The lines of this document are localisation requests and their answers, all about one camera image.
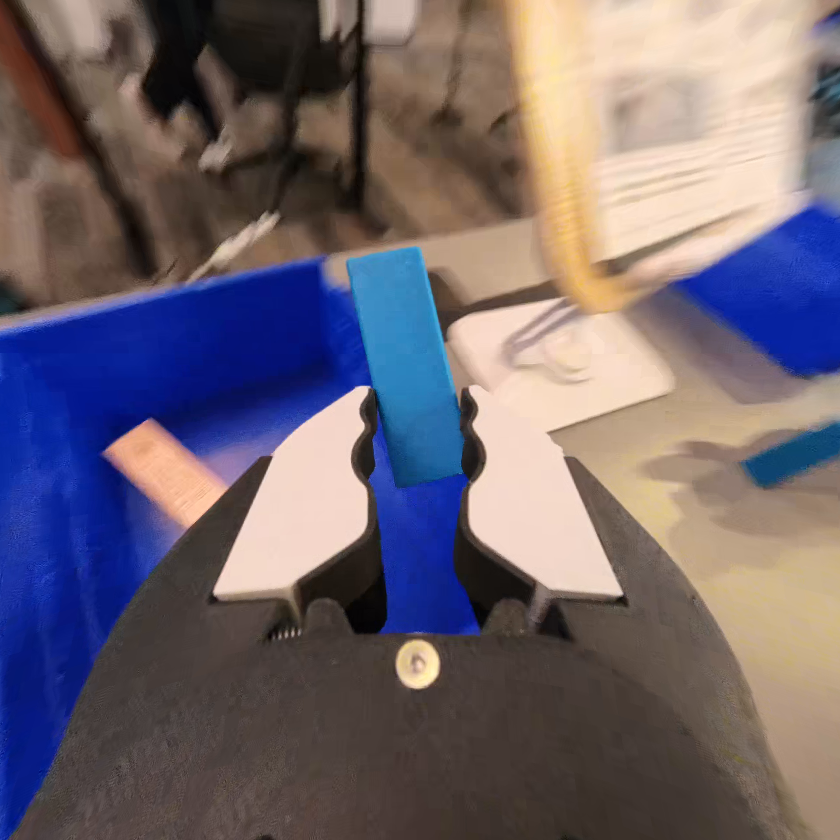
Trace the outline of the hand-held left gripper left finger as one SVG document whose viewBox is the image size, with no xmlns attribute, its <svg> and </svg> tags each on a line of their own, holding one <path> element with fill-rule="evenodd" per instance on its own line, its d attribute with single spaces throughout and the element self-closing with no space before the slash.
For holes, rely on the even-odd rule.
<svg viewBox="0 0 840 840">
<path fill-rule="evenodd" d="M 301 626 L 330 599 L 358 634 L 385 624 L 382 536 L 371 476 L 375 391 L 357 386 L 275 450 L 213 588 L 217 602 L 280 602 Z"/>
</svg>

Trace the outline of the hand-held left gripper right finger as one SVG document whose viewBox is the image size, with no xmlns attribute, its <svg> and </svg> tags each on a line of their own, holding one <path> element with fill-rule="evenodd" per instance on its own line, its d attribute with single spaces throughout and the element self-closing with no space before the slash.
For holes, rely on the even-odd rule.
<svg viewBox="0 0 840 840">
<path fill-rule="evenodd" d="M 562 448 L 480 385 L 461 393 L 460 429 L 455 572 L 478 626 L 503 601 L 523 604 L 537 628 L 558 601 L 622 602 Z"/>
</svg>

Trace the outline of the natural wooden arch block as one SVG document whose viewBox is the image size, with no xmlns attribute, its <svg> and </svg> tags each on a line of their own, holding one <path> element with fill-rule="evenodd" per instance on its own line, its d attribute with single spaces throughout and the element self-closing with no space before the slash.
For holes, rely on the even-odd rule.
<svg viewBox="0 0 840 840">
<path fill-rule="evenodd" d="M 184 529 L 196 524 L 228 490 L 221 478 L 151 418 L 114 440 L 101 456 Z"/>
</svg>

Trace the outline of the blue wooden block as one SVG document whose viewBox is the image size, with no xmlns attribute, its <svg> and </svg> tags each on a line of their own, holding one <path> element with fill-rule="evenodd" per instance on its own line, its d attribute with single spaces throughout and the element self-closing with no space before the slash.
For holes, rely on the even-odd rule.
<svg viewBox="0 0 840 840">
<path fill-rule="evenodd" d="M 395 485 L 460 475 L 459 403 L 422 251 L 352 257 L 346 268 Z"/>
<path fill-rule="evenodd" d="M 808 429 L 740 462 L 742 472 L 756 486 L 783 485 L 839 459 L 839 422 Z"/>
</svg>

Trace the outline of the blue plastic bin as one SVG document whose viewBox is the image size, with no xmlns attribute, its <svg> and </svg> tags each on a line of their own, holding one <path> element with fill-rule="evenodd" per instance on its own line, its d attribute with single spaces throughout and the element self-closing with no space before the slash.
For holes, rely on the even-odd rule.
<svg viewBox="0 0 840 840">
<path fill-rule="evenodd" d="M 285 768 L 245 689 L 301 647 L 265 640 L 275 611 L 211 603 L 267 455 L 368 385 L 348 292 L 314 259 L 66 311 L 2 331 L 2 838 L 65 746 L 104 759 L 69 793 L 70 838 L 489 837 L 477 770 L 406 745 L 366 767 Z M 234 478 L 175 540 L 101 452 L 153 418 Z M 91 669 L 92 709 L 70 722 Z"/>
<path fill-rule="evenodd" d="M 838 372 L 839 216 L 833 206 L 807 206 L 675 287 L 788 374 Z"/>
</svg>

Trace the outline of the white document stand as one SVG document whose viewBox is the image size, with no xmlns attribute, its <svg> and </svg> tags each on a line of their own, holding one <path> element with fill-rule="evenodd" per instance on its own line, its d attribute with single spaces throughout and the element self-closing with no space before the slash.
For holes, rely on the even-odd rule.
<svg viewBox="0 0 840 840">
<path fill-rule="evenodd" d="M 505 2 L 516 115 L 551 299 L 465 316 L 448 339 L 472 380 L 551 433 L 657 399 L 667 363 L 626 310 L 816 203 L 805 186 L 819 2 Z M 760 209 L 606 261 L 594 258 L 599 79 L 637 65 L 782 57 L 810 68 L 802 179 Z"/>
</svg>

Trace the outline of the printed instruction sheet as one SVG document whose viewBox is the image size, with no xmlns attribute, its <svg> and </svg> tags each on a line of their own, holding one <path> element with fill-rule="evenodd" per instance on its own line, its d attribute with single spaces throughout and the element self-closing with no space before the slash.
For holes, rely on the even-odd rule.
<svg viewBox="0 0 840 840">
<path fill-rule="evenodd" d="M 600 78 L 598 261 L 785 198 L 802 182 L 810 68 L 782 57 Z"/>
</svg>

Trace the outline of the black office chair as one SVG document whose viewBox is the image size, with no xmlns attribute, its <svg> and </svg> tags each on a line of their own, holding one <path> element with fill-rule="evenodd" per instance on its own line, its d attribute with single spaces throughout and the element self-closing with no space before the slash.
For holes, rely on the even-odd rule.
<svg viewBox="0 0 840 840">
<path fill-rule="evenodd" d="M 352 90 L 350 173 L 338 169 L 343 204 L 364 205 L 369 172 L 369 47 L 365 2 L 214 2 L 207 43 L 233 78 L 234 100 L 273 97 L 280 105 L 279 132 L 264 150 L 226 169 L 261 163 L 276 166 L 268 209 L 280 210 L 293 179 L 314 153 L 298 146 L 298 111 L 309 98 Z"/>
</svg>

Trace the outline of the brown wooden table leg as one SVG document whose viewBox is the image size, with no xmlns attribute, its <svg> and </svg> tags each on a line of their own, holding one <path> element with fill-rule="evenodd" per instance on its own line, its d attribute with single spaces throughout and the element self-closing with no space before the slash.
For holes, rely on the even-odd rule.
<svg viewBox="0 0 840 840">
<path fill-rule="evenodd" d="M 1 62 L 47 148 L 62 158 L 82 160 L 85 153 L 77 123 L 15 2 L 1 2 Z"/>
</svg>

